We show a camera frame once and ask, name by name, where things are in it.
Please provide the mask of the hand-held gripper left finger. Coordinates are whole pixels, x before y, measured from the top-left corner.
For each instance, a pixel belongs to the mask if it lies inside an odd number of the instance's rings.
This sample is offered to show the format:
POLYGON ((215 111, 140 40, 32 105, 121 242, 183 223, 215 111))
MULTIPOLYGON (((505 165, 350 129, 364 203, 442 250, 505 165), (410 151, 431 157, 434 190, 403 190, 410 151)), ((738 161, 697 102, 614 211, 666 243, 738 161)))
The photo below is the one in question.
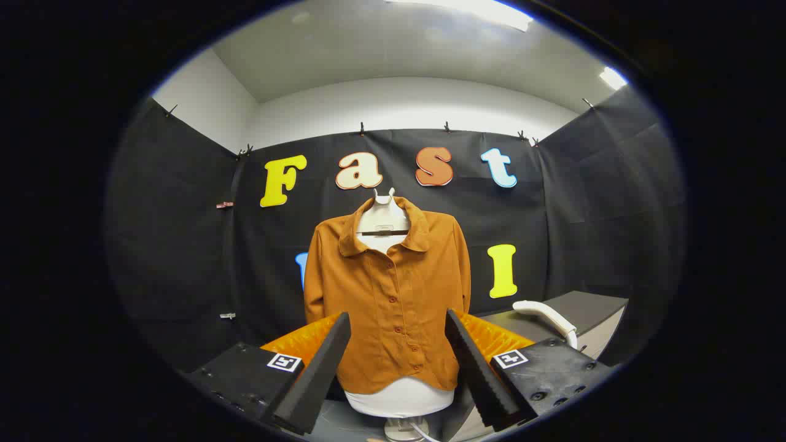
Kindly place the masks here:
POLYGON ((238 342, 184 377, 228 411, 303 436, 313 431, 351 338, 347 312, 263 346, 238 342))

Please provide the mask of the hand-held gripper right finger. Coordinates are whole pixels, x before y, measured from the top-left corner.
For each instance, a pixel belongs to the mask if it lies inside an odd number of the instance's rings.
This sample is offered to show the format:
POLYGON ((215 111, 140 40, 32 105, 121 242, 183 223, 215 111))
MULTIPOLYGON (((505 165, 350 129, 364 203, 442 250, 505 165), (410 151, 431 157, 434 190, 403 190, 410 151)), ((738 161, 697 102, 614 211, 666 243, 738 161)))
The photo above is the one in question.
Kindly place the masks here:
POLYGON ((566 339, 533 342, 453 309, 446 312, 445 336, 484 425, 496 431, 558 413, 614 373, 566 339))

